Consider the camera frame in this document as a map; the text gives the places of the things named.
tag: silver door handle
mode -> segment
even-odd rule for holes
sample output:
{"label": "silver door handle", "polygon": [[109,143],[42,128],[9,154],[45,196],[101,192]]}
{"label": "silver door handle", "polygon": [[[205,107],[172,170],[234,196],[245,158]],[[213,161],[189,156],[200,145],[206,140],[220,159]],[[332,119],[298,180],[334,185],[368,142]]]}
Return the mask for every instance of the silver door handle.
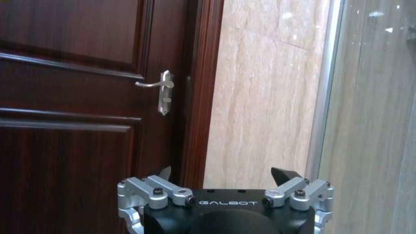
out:
{"label": "silver door handle", "polygon": [[174,83],[172,81],[173,75],[168,70],[160,73],[160,82],[153,84],[144,84],[138,81],[134,83],[136,86],[142,88],[152,88],[158,87],[158,105],[157,111],[161,113],[162,116],[166,115],[170,111],[170,103],[172,103],[172,89],[174,87]]}
{"label": "silver door handle", "polygon": [[173,82],[170,81],[161,81],[161,82],[157,82],[157,83],[153,83],[153,84],[144,84],[144,83],[140,83],[138,81],[136,82],[136,86],[138,87],[144,87],[144,88],[152,88],[152,87],[157,87],[157,86],[165,86],[168,87],[169,89],[173,88],[174,84]]}

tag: wooden door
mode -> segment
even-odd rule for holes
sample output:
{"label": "wooden door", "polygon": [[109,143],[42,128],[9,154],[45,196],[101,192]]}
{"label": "wooden door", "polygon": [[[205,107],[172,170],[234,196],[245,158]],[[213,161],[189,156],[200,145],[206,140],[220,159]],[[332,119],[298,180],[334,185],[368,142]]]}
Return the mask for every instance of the wooden door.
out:
{"label": "wooden door", "polygon": [[[124,232],[117,182],[174,157],[185,13],[186,0],[0,0],[0,233]],[[164,117],[134,82],[166,69]]]}

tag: door trim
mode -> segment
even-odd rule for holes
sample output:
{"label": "door trim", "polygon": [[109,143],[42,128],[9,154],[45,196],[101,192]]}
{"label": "door trim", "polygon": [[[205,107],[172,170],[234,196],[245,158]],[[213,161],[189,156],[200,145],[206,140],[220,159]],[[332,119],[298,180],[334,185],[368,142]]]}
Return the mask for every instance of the door trim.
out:
{"label": "door trim", "polygon": [[309,139],[305,178],[314,180],[318,176],[318,166],[324,147],[329,98],[336,65],[340,23],[344,11],[344,0],[330,0],[325,45],[320,67],[318,86],[314,102],[314,114]]}
{"label": "door trim", "polygon": [[200,189],[204,183],[222,6],[224,0],[198,0],[194,4],[190,94],[178,181],[192,189]]}

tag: screw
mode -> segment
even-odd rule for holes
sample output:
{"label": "screw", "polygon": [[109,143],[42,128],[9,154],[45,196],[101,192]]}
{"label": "screw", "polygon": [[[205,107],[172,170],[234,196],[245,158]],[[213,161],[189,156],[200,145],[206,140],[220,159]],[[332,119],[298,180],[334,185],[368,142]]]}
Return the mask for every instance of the screw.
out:
{"label": "screw", "polygon": [[153,195],[162,195],[162,188],[154,188]]}
{"label": "screw", "polygon": [[185,204],[185,206],[193,206],[196,204],[194,197],[188,197],[184,204]]}
{"label": "screw", "polygon": [[273,207],[273,201],[270,199],[268,199],[266,197],[262,198],[261,202],[262,202],[262,205],[265,207],[268,207],[268,208]]}
{"label": "screw", "polygon": [[294,191],[294,196],[296,197],[305,197],[306,193],[302,189],[298,189]]}

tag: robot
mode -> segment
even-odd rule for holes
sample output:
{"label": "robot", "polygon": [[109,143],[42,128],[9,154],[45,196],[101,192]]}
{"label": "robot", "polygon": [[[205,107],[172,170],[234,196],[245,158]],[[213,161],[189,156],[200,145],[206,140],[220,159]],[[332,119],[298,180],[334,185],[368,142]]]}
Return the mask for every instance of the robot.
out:
{"label": "robot", "polygon": [[117,184],[118,216],[130,234],[322,234],[334,189],[272,168],[266,190],[192,190],[152,175]]}

